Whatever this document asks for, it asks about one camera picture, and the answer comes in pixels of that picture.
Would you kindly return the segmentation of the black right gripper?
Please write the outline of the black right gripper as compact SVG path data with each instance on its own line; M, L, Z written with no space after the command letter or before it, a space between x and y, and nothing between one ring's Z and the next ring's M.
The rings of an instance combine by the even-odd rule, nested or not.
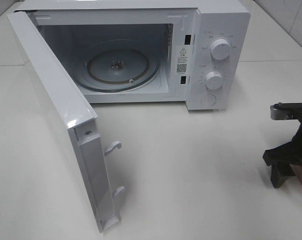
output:
M284 182L295 173L292 165L302 166L302 120L291 140L292 146L279 146L268 149L263 154L263 160L271 167L270 181L274 188L280 188Z

